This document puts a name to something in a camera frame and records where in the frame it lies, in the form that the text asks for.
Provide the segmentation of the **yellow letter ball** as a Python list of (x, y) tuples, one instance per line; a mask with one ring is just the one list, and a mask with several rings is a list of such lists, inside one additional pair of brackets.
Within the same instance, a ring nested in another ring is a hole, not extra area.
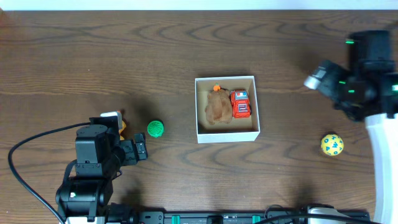
[(337, 156), (344, 146), (342, 138), (337, 134), (327, 134), (321, 140), (321, 149), (328, 156)]

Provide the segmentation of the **brown plush bear toy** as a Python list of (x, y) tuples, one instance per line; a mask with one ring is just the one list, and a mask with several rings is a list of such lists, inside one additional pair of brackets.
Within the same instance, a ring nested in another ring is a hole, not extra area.
[(222, 89), (216, 83), (213, 90), (207, 94), (207, 105), (205, 107), (206, 120), (210, 125), (216, 123), (230, 123), (233, 118), (233, 108), (229, 98), (230, 92)]

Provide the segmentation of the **red toy fire truck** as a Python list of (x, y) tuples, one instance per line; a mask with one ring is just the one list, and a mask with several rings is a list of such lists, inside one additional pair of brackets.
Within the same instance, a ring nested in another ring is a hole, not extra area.
[(234, 90), (231, 92), (231, 105), (233, 118), (248, 118), (252, 114), (251, 104), (246, 90)]

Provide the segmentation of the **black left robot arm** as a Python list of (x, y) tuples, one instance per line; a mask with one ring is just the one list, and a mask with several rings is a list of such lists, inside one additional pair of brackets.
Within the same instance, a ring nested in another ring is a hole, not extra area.
[(90, 118), (76, 132), (76, 160), (67, 165), (55, 196), (64, 223), (138, 223), (133, 208), (109, 201), (121, 167), (148, 158), (145, 134), (122, 139), (122, 130), (122, 118), (114, 115)]

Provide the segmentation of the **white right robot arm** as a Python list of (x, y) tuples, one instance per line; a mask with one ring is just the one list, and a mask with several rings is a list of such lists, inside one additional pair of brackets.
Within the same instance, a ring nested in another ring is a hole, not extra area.
[(304, 85), (329, 98), (371, 140), (376, 184), (374, 221), (397, 223), (397, 72), (387, 30), (354, 32), (346, 41), (349, 68), (326, 60)]

